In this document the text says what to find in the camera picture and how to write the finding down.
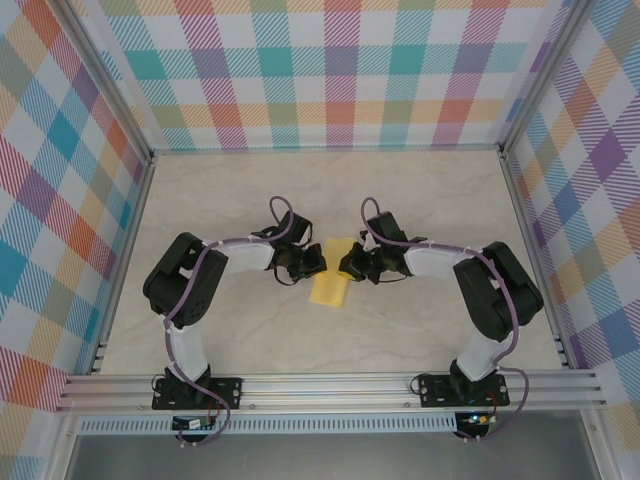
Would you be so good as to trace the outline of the yellow paper sheet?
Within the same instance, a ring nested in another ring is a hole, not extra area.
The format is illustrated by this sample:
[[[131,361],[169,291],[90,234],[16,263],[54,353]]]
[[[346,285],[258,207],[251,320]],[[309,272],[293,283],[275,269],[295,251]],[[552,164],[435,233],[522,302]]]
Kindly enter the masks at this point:
[[[309,300],[328,307],[340,308],[344,303],[350,281],[340,275],[341,260],[351,251],[356,240],[353,237],[330,237],[323,246],[327,270],[314,276]]]

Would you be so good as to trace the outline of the grey metal panel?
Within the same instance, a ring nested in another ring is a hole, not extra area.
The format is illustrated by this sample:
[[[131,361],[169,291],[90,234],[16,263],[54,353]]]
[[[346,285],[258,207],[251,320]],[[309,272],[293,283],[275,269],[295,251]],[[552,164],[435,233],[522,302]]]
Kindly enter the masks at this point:
[[[65,480],[600,480],[582,449],[502,437],[229,435],[201,448],[171,437],[83,436]]]

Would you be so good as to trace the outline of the small green circuit board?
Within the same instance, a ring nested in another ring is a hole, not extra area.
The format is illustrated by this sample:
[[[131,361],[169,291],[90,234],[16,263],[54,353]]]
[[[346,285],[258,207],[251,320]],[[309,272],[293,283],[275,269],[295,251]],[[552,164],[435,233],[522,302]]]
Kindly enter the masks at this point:
[[[174,431],[201,431],[211,430],[215,424],[215,418],[205,416],[174,416],[171,428]]]

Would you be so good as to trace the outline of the wide aluminium frame rail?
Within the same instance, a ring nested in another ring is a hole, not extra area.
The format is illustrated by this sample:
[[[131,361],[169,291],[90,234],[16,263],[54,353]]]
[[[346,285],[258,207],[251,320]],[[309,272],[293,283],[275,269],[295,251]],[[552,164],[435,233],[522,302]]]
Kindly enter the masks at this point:
[[[502,370],[512,411],[602,409],[607,400],[590,370],[534,370],[524,375]],[[241,378],[242,395],[235,412],[250,413],[373,413],[419,411],[419,377],[410,373],[346,374],[218,374]],[[72,376],[64,386],[58,413],[149,413],[151,375]],[[430,407],[437,411],[465,407]]]

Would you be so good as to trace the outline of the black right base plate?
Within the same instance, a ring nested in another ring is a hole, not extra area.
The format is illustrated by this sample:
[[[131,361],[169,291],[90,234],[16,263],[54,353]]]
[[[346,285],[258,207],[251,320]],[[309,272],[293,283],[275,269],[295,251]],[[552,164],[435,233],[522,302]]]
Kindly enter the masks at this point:
[[[510,405],[505,377],[497,373],[477,382],[470,382],[464,375],[424,374],[419,377],[418,388],[423,408]]]

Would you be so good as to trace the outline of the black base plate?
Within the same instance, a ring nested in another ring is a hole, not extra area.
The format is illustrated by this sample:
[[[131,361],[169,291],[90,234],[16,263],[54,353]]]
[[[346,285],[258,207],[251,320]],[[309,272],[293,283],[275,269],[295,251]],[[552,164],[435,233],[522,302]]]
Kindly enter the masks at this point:
[[[470,382],[464,375],[424,374],[419,377],[418,388],[423,408],[510,405],[505,377],[497,373],[477,382]]]
[[[208,410],[216,409],[218,401],[174,377],[155,377],[151,382],[153,410]],[[240,406],[242,395],[241,378],[210,377],[203,388],[221,397],[231,410]]]

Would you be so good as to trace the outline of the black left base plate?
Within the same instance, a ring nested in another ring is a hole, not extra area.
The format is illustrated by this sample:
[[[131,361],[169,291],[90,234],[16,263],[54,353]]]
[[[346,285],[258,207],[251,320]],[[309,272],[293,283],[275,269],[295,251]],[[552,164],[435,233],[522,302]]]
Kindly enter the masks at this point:
[[[216,409],[218,401],[174,377],[155,377],[151,382],[153,410],[208,410]],[[242,395],[241,378],[210,377],[203,388],[221,397],[231,410],[240,406]]]

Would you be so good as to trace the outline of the aluminium side rail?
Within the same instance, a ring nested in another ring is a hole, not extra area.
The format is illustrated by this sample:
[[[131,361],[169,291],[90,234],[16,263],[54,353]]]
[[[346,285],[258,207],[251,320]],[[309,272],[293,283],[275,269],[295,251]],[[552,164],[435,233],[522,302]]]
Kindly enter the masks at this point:
[[[136,238],[139,232],[142,216],[151,189],[155,169],[156,153],[152,151],[144,165],[139,195],[126,230],[123,250],[116,265],[115,276],[111,290],[109,292],[106,310],[102,314],[102,317],[100,318],[100,321],[98,323],[96,336],[90,343],[90,348],[88,351],[89,355],[82,364],[81,373],[84,375],[90,375],[94,372],[94,365],[98,362],[98,351],[102,347],[105,347],[108,343],[115,320],[117,307],[124,288],[127,270],[131,261]]]
[[[520,190],[518,189],[518,185],[510,162],[507,156],[501,150],[498,151],[498,159],[502,174],[504,176],[504,180],[506,182],[507,190],[513,204],[527,255],[532,267],[533,278],[535,279],[538,289],[542,295],[542,299],[544,302],[544,311],[547,317],[547,322],[549,323],[549,327],[554,339],[554,344],[556,346],[561,365],[564,369],[572,368],[571,355],[564,343],[563,327],[559,321],[559,317],[556,311],[556,305],[547,284],[547,278],[543,270],[542,258],[536,243],[533,228],[529,224],[526,216],[524,200],[522,198]]]

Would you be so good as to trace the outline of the aluminium frame post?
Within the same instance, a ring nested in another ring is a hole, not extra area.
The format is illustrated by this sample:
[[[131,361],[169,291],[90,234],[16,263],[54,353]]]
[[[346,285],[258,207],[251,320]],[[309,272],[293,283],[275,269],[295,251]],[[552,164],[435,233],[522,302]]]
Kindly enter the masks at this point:
[[[508,97],[510,107],[496,148],[507,159],[524,134],[535,109],[568,55],[593,9],[593,0],[549,0],[523,57],[522,79]]]
[[[69,36],[85,68],[96,83],[100,93],[104,96],[134,149],[145,159],[147,164],[151,163],[153,159],[152,149],[70,0],[46,1],[65,33]]]

